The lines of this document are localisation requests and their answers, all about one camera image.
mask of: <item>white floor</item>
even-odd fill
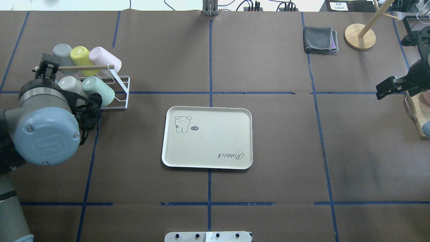
[[[218,0],[218,5],[225,5],[233,0]],[[276,11],[279,2],[259,0],[264,11]],[[166,0],[175,10],[202,10],[202,0]],[[235,11],[242,0],[235,0],[227,7]],[[324,0],[294,0],[296,7],[302,12],[318,12]],[[132,9],[137,10],[171,10],[163,0],[131,0]],[[50,11],[112,11],[124,10],[130,6],[129,0],[0,0],[0,10],[50,10]]]

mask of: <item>cup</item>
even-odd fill
[[[112,55],[109,51],[105,50],[103,47],[96,47],[89,53],[89,60],[94,65],[115,65],[115,72],[118,73],[121,69],[122,62],[116,56]],[[101,71],[106,76],[111,76],[109,70]]]
[[[73,63],[72,59],[70,58],[70,51],[72,50],[72,47],[70,47],[67,44],[61,43],[56,45],[52,49],[52,53],[54,56],[58,58],[58,61],[60,62],[60,66],[75,66],[75,63]],[[61,71],[64,74],[71,75],[75,74],[77,71]]]
[[[71,92],[77,93],[81,96],[88,98],[88,95],[82,89],[82,82],[80,80],[76,79],[75,77],[72,77],[72,76],[63,77],[58,82],[58,85],[63,90],[71,91]],[[81,100],[81,99],[78,99],[78,101],[76,102],[76,106],[81,106],[84,104],[85,104],[85,101]]]
[[[417,13],[417,19],[423,23],[423,24],[429,24],[430,23],[430,1],[426,2],[424,6],[420,9],[420,11]]]
[[[89,96],[93,93],[98,93],[101,95],[102,107],[109,105],[115,98],[115,91],[104,83],[100,78],[91,76],[85,78],[82,82],[82,89]]]
[[[70,58],[76,66],[79,65],[93,65],[91,61],[89,61],[89,50],[83,46],[78,46],[73,48],[70,51]],[[98,73],[98,70],[87,70],[81,71],[85,76],[94,76]]]

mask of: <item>round wooden base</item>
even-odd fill
[[[345,41],[352,47],[359,50],[367,50],[376,42],[376,36],[372,29],[369,29],[363,38],[358,38],[358,34],[364,28],[362,24],[353,24],[345,30]]]

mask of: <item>wooden mug tree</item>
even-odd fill
[[[385,13],[393,2],[394,0],[386,0],[385,3],[378,8],[378,3],[376,0],[373,0],[375,8],[377,9],[376,13],[366,25],[352,24],[348,26],[344,35],[346,43],[359,50],[367,50],[372,47],[376,42],[376,36],[371,27],[376,23],[379,17],[384,15],[397,19],[397,17]]]

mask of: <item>metal bracket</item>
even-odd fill
[[[218,0],[203,0],[202,15],[216,16],[218,15]]]
[[[252,233],[246,231],[169,232],[164,242],[252,242]]]

